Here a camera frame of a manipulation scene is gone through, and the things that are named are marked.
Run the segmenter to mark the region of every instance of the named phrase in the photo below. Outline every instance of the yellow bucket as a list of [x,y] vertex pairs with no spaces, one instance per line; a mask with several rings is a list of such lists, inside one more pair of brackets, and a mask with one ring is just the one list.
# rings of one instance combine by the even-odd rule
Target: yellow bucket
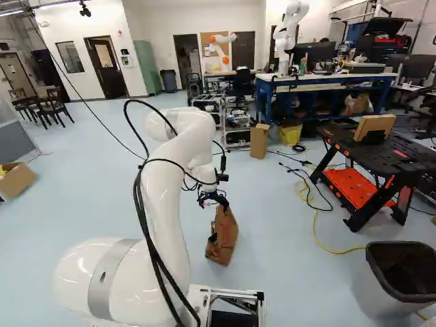
[[279,130],[280,141],[286,146],[294,146],[300,142],[302,125],[284,127]]

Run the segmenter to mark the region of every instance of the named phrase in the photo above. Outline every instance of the black workbench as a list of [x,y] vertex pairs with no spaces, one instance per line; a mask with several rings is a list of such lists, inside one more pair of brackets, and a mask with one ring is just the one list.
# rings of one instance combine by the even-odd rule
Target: black workbench
[[[395,132],[380,144],[354,141],[356,125],[327,123],[317,131],[331,145],[311,175],[312,183],[321,180],[341,201],[351,217],[344,220],[352,232],[359,231],[384,206],[392,209],[392,217],[405,225],[411,197],[419,178],[436,172],[436,152]],[[325,170],[338,153],[347,158],[344,170]],[[378,188],[354,170],[354,162],[372,175],[385,178]],[[399,192],[399,199],[391,199]]]

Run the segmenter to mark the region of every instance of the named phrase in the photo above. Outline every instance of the gray partition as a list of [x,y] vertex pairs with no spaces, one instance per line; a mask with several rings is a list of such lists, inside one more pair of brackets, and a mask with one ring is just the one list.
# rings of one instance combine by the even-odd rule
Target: gray partition
[[39,149],[21,125],[6,97],[0,97],[0,164],[29,161]]

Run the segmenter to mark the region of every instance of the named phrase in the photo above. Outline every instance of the bulletin board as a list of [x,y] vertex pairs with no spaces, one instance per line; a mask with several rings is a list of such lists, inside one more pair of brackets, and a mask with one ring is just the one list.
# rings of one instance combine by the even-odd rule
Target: bulletin board
[[[207,33],[200,33],[200,38],[202,40],[202,53],[203,53],[203,57],[218,57],[218,54],[216,51],[209,51],[208,47],[210,44],[210,37],[212,35],[216,35],[216,34],[220,34],[222,36],[228,36],[229,32],[228,31],[224,31],[224,32],[207,32]],[[229,55],[229,44],[225,43],[221,45],[224,53],[226,55]]]

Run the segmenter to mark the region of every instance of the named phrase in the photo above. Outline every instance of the green cabinet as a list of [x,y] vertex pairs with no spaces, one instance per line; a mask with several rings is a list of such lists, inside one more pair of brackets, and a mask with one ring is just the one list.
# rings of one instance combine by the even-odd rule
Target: green cabinet
[[153,54],[151,43],[148,41],[136,40],[134,41],[134,46],[148,94],[160,93],[162,91],[161,78],[157,70],[155,55]]

